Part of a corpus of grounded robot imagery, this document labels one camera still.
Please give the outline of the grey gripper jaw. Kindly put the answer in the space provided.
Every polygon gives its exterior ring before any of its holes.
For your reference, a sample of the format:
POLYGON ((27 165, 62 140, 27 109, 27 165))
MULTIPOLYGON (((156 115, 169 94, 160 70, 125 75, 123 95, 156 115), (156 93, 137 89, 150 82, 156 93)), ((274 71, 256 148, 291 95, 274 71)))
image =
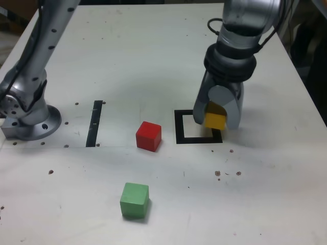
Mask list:
POLYGON ((237 129, 242 114, 243 83, 230 83, 229 87, 216 85, 209 90, 208 97, 207 114, 224 116, 228 129, 237 129))
POLYGON ((205 110, 209 102, 208 91, 210 87, 211 87, 210 76, 206 70, 193 107, 193 118, 195 123, 199 125, 203 124, 204 122, 205 110))

